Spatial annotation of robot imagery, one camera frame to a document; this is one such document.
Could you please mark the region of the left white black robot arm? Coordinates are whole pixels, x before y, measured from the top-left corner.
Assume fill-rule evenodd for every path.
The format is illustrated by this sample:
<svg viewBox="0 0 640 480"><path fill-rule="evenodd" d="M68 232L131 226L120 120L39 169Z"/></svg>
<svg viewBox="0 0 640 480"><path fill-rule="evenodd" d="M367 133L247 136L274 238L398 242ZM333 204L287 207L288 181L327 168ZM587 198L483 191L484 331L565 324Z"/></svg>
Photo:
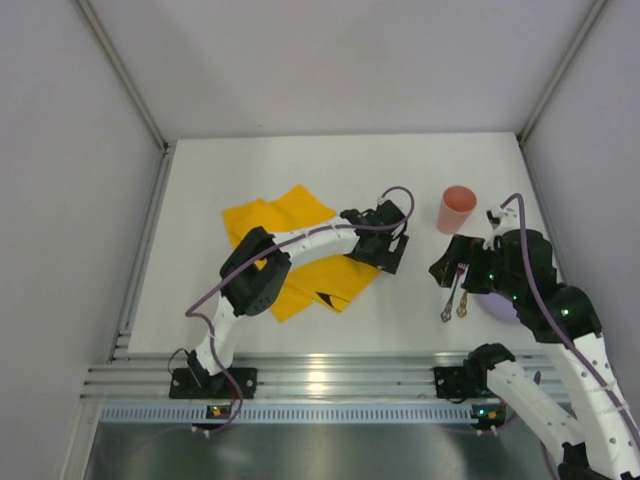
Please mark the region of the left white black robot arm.
<svg viewBox="0 0 640 480"><path fill-rule="evenodd" d="M251 229L220 268L220 281L190 306L185 316L207 324L205 339L189 354L187 369L199 388L232 365L239 322L277 300L291 270L329 257L397 272L408 242L410 213L391 200L360 212L349 209L310 227L269 232Z"/></svg>

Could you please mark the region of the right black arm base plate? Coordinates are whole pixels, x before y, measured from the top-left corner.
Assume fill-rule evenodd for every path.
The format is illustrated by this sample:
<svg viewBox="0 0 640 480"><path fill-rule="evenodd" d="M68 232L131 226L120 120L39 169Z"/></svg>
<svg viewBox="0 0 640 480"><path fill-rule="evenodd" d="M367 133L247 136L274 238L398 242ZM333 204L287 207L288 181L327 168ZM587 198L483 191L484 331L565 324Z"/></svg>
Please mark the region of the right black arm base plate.
<svg viewBox="0 0 640 480"><path fill-rule="evenodd" d="M481 397L481 391L463 367L435 367L433 369L436 397L459 404Z"/></svg>

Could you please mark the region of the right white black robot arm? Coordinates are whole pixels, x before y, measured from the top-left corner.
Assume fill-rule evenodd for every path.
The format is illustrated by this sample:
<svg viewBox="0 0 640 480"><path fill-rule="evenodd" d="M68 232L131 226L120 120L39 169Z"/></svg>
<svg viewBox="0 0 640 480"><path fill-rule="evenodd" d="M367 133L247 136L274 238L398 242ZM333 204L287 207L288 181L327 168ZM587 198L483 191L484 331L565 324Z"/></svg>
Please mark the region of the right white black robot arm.
<svg viewBox="0 0 640 480"><path fill-rule="evenodd" d="M639 429L607 357L602 327L587 295L558 281L551 243L535 230L511 230L485 248L455 235L429 269L439 286L466 269L463 289L511 301L551 361L571 405L564 410L499 343L464 360L474 390L504 400L537 436L561 479L636 479Z"/></svg>

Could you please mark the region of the yellow printed cloth placemat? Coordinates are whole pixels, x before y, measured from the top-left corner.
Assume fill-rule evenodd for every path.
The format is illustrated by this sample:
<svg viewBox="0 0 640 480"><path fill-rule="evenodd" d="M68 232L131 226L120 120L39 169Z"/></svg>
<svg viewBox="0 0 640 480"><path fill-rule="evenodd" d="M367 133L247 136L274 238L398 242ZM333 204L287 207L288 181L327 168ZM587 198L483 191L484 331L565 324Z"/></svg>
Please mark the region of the yellow printed cloth placemat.
<svg viewBox="0 0 640 480"><path fill-rule="evenodd" d="M254 227L270 233L311 227L334 217L336 212L297 185L279 199L257 199L222 212L232 247ZM379 274L379 270L345 256L331 256L294 267L270 311L284 323L316 302L335 313L343 312Z"/></svg>

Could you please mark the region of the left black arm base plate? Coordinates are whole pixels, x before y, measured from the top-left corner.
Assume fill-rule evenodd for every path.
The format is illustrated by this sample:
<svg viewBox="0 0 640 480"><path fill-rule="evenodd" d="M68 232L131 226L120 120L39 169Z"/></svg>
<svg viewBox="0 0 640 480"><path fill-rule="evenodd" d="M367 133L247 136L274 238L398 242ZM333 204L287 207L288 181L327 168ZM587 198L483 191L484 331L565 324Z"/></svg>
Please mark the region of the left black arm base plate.
<svg viewBox="0 0 640 480"><path fill-rule="evenodd" d="M253 399L257 388L258 370L232 367L229 373L240 387L243 398ZM198 384L188 368L177 368L173 371L168 396L177 400L238 398L235 387L223 373Z"/></svg>

